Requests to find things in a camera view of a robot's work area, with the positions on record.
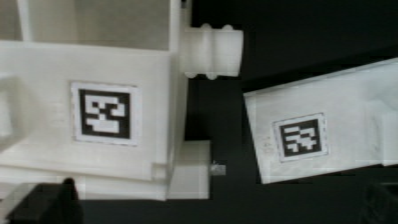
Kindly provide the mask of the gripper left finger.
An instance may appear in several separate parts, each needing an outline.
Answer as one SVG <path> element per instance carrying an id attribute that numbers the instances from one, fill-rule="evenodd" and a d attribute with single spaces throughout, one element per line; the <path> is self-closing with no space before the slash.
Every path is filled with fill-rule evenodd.
<path id="1" fill-rule="evenodd" d="M 74 180 L 23 183 L 3 198 L 3 224 L 83 224 Z"/>

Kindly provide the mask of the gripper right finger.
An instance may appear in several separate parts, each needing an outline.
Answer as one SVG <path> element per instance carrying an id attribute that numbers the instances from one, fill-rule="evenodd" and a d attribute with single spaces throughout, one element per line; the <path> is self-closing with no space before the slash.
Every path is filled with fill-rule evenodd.
<path id="1" fill-rule="evenodd" d="M 398 183 L 367 186 L 358 224 L 398 224 Z"/>

